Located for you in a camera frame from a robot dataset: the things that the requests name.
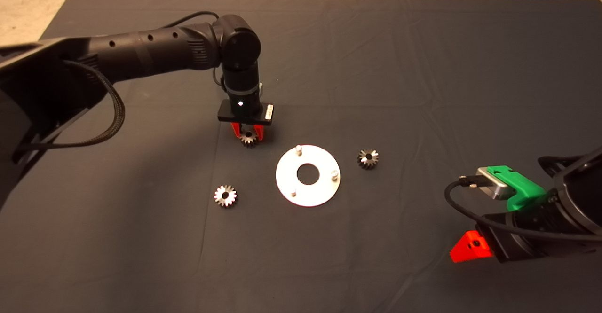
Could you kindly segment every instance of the white circular plate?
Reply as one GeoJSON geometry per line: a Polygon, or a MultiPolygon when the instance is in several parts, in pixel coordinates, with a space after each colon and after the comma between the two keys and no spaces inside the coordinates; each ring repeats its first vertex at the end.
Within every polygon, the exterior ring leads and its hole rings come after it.
{"type": "Polygon", "coordinates": [[[324,204],[337,193],[341,183],[341,171],[335,158],[327,150],[314,145],[299,145],[288,150],[276,166],[276,184],[288,201],[299,206],[313,207],[324,204]],[[301,165],[314,165],[320,176],[312,185],[305,185],[297,178],[297,170],[301,165]],[[333,180],[333,171],[338,176],[333,180]]]}

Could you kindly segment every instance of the metal gear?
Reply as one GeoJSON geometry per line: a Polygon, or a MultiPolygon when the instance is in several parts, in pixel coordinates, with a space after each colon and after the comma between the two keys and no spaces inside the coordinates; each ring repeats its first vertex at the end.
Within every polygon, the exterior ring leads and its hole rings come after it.
{"type": "Polygon", "coordinates": [[[257,145],[259,138],[255,133],[243,130],[240,131],[240,141],[243,143],[243,145],[245,145],[245,147],[252,148],[253,146],[257,145]]]}
{"type": "Polygon", "coordinates": [[[230,185],[222,185],[215,190],[215,202],[221,207],[232,207],[236,197],[236,189],[230,185]]]}
{"type": "Polygon", "coordinates": [[[361,150],[357,155],[357,163],[362,169],[371,170],[378,164],[378,157],[376,150],[361,150]]]}

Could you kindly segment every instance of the cable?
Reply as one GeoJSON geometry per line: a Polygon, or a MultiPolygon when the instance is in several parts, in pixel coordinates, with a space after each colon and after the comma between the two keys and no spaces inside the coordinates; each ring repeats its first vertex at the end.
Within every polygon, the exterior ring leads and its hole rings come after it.
{"type": "Polygon", "coordinates": [[[215,12],[212,12],[212,11],[198,11],[198,12],[195,12],[193,14],[190,14],[190,15],[187,15],[185,17],[182,17],[182,18],[176,20],[175,22],[171,22],[170,24],[167,24],[166,26],[163,26],[163,28],[172,28],[172,27],[176,26],[177,24],[182,24],[183,22],[186,22],[189,19],[193,19],[193,18],[195,18],[197,16],[205,16],[205,15],[210,15],[210,16],[215,17],[215,19],[220,19],[220,16],[217,13],[215,13],[215,12]]]}
{"type": "Polygon", "coordinates": [[[91,66],[84,65],[75,61],[63,61],[65,65],[73,68],[80,69],[82,71],[86,71],[87,73],[91,73],[94,75],[99,82],[107,89],[108,94],[111,96],[113,101],[113,107],[115,109],[115,116],[113,118],[111,126],[108,127],[103,133],[97,135],[96,137],[80,142],[73,142],[68,144],[55,144],[53,142],[45,142],[45,143],[34,143],[34,144],[23,144],[19,146],[19,151],[28,151],[28,150],[50,150],[50,149],[62,149],[62,148],[81,148],[83,146],[91,146],[95,144],[99,144],[100,142],[106,141],[114,136],[125,121],[125,105],[123,101],[119,97],[119,94],[111,84],[111,82],[97,69],[94,69],[91,66]]]}
{"type": "Polygon", "coordinates": [[[215,75],[215,67],[213,68],[213,82],[215,82],[217,86],[222,86],[219,80],[217,80],[217,76],[215,75]]]}
{"type": "Polygon", "coordinates": [[[445,200],[448,204],[451,205],[456,211],[466,215],[468,218],[473,219],[477,223],[481,225],[485,225],[486,227],[492,227],[494,229],[501,230],[503,232],[508,232],[516,235],[525,236],[527,238],[533,238],[537,240],[548,240],[553,242],[574,242],[574,243],[602,243],[602,236],[596,235],[585,235],[585,234],[562,234],[562,233],[553,233],[553,232],[540,232],[537,230],[530,229],[521,229],[518,227],[512,227],[510,225],[505,225],[502,223],[498,223],[491,219],[487,219],[481,217],[480,215],[471,212],[467,208],[458,204],[452,199],[450,193],[452,189],[463,186],[468,186],[466,183],[459,181],[454,181],[451,184],[447,185],[445,188],[445,200]]]}
{"type": "Polygon", "coordinates": [[[563,165],[565,168],[569,167],[574,162],[581,159],[583,156],[542,156],[537,159],[540,167],[548,174],[548,176],[555,176],[562,169],[558,164],[563,165]]]}

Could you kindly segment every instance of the red plastic part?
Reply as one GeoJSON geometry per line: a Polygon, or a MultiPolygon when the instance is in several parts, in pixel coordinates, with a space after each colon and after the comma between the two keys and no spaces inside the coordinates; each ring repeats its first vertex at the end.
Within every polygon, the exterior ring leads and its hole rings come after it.
{"type": "Polygon", "coordinates": [[[253,128],[255,129],[255,133],[257,133],[257,138],[259,138],[260,141],[263,140],[263,125],[253,125],[253,128]]]}
{"type": "Polygon", "coordinates": [[[475,230],[467,231],[450,251],[453,262],[490,258],[493,253],[485,238],[475,230]]]}
{"type": "Polygon", "coordinates": [[[240,123],[230,123],[230,126],[232,127],[232,130],[234,130],[234,135],[237,138],[240,138],[240,123]]]}

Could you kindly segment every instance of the black cloth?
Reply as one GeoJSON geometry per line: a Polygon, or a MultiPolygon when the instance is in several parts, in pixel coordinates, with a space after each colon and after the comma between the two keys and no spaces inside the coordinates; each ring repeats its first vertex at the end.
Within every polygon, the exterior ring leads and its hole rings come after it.
{"type": "MultiPolygon", "coordinates": [[[[600,311],[602,254],[453,264],[474,223],[443,200],[488,165],[550,188],[537,157],[600,146],[600,1],[67,0],[44,37],[151,30],[202,9],[243,16],[262,41],[265,141],[244,148],[217,121],[225,96],[209,71],[117,84],[122,131],[48,152],[4,206],[0,311],[600,311]],[[322,206],[277,188],[296,144],[339,163],[322,206]],[[357,166],[363,148],[380,152],[373,171],[357,166]],[[213,202],[222,184],[235,208],[213,202]]],[[[57,142],[111,118],[107,99],[57,142]]]]}

